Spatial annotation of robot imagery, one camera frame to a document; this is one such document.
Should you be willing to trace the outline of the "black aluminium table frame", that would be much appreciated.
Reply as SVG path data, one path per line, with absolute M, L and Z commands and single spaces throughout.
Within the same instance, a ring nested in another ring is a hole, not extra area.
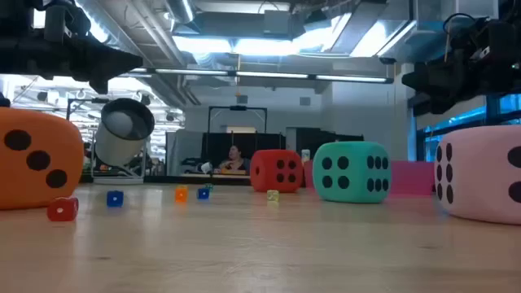
M 145 176 L 145 177 L 92 177 L 90 175 L 82 175 L 80 183 L 95 183 L 108 185 L 135 185 L 135 184 L 184 184 L 184 185 L 202 185 L 211 183 L 213 185 L 223 186 L 250 186 L 249 176 L 235 176 L 217 174 L 213 176 L 205 174 L 183 174 L 182 176 Z

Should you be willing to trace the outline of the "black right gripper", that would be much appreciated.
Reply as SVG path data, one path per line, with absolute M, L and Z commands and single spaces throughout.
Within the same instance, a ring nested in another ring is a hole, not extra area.
M 521 20 L 477 20 L 447 32 L 451 51 L 414 65 L 401 81 L 428 96 L 411 98 L 415 116 L 440 115 L 476 95 L 521 93 Z

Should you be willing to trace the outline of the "black room partition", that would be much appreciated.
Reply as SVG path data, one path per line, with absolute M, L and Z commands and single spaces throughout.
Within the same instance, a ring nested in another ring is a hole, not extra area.
M 286 137 L 276 133 L 205 133 L 201 158 L 222 174 L 256 176 L 286 152 Z

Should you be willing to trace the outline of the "large pink foam die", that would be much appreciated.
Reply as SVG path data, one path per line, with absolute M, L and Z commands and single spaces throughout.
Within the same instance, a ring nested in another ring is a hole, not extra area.
M 434 164 L 436 199 L 448 214 L 521 225 L 521 125 L 447 133 Z

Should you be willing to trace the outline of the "black distant gantry frame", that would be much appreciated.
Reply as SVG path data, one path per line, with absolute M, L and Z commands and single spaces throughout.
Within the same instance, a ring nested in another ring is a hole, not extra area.
M 267 121 L 268 121 L 268 108 L 267 107 L 247 107 L 247 106 L 208 106 L 208 114 L 207 114 L 207 130 L 206 133 L 211 133 L 211 124 L 212 124 L 212 111 L 214 109 L 225 109 L 230 110 L 233 112 L 245 112 L 245 111 L 263 111 L 264 112 L 264 118 L 262 119 L 264 121 L 264 133 L 267 133 Z

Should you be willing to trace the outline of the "large teal foam die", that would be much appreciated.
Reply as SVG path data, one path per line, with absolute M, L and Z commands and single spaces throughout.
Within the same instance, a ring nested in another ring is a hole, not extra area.
M 391 183 L 390 158 L 376 142 L 329 142 L 313 157 L 313 184 L 322 200 L 382 203 Z

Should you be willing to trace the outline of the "small red die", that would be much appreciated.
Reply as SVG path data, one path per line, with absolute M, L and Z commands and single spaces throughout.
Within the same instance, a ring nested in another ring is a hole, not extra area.
M 57 198 L 50 202 L 46 209 L 50 221 L 74 221 L 79 210 L 79 201 L 75 197 Z

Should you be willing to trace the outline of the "pink translucent plastic bin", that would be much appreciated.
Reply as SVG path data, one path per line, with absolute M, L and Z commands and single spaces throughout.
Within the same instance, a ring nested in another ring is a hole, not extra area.
M 433 164 L 391 161 L 392 183 L 387 195 L 430 195 L 434 185 Z M 313 162 L 308 178 L 313 183 Z

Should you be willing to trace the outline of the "black cabinet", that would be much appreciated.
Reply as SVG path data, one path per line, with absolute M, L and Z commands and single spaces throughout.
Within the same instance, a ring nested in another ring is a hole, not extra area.
M 364 141 L 364 136 L 337 134 L 317 128 L 296 129 L 296 152 L 300 154 L 302 150 L 310 150 L 311 159 L 314 157 L 317 149 L 325 143 L 357 141 Z

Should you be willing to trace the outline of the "white cylindrical cup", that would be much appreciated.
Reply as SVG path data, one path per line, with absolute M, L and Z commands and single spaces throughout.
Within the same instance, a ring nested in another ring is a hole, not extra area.
M 94 152 L 106 165 L 123 166 L 145 146 L 154 128 L 147 106 L 131 98 L 112 100 L 102 108 Z

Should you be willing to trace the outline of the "large red foam die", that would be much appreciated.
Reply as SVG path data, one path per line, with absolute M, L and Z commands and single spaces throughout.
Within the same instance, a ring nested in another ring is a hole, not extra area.
M 301 187 L 303 176 L 303 164 L 295 151 L 260 150 L 252 157 L 250 181 L 256 192 L 295 193 Z

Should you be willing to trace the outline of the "person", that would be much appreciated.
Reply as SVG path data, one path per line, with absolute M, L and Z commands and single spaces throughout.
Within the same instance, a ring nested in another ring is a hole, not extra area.
M 232 145 L 229 149 L 228 157 L 220 163 L 219 169 L 233 172 L 244 171 L 248 173 L 250 170 L 250 160 L 243 158 L 239 148 Z

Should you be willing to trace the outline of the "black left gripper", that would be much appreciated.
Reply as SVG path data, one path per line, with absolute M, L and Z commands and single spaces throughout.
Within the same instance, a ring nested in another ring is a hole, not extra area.
M 90 81 L 98 94 L 108 93 L 108 80 L 140 68 L 141 56 L 101 48 L 92 37 L 66 37 L 61 43 L 43 37 L 0 37 L 0 73 L 54 76 Z

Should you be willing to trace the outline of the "large orange foam die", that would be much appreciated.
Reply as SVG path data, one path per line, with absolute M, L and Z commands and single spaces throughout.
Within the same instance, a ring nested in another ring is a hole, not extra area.
M 40 208 L 72 196 L 83 160 L 82 137 L 70 121 L 0 107 L 0 210 Z

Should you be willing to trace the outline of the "long ceiling light fixture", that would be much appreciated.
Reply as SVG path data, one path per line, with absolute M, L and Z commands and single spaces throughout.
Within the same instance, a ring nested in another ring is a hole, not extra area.
M 336 81 L 336 82 L 359 82 L 375 84 L 391 84 L 394 82 L 390 77 L 364 77 L 364 76 L 344 76 L 344 75 L 325 75 L 311 73 L 292 73 L 292 72 L 253 72 L 236 70 L 202 70 L 202 69 L 178 69 L 178 68 L 136 68 L 129 71 L 129 74 L 136 76 L 151 76 L 152 74 L 172 74 L 187 76 L 208 76 L 208 77 L 259 77 L 273 79 L 292 79 L 310 81 Z

